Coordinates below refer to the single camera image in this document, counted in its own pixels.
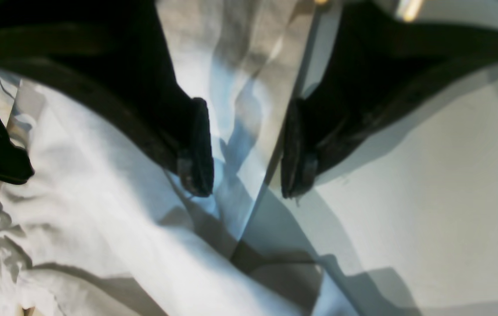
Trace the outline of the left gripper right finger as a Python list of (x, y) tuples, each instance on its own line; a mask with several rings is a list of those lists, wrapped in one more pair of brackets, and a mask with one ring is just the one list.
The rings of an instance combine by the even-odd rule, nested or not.
[(321, 81), (287, 110), (283, 197), (309, 192), (367, 138), (455, 80), (497, 63), (498, 28), (404, 22), (372, 0), (344, 4)]

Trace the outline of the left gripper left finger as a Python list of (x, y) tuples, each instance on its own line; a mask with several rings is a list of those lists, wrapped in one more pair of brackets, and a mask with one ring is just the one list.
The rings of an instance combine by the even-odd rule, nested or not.
[(207, 103), (176, 81), (154, 0), (0, 0), (0, 70), (80, 102), (212, 194)]

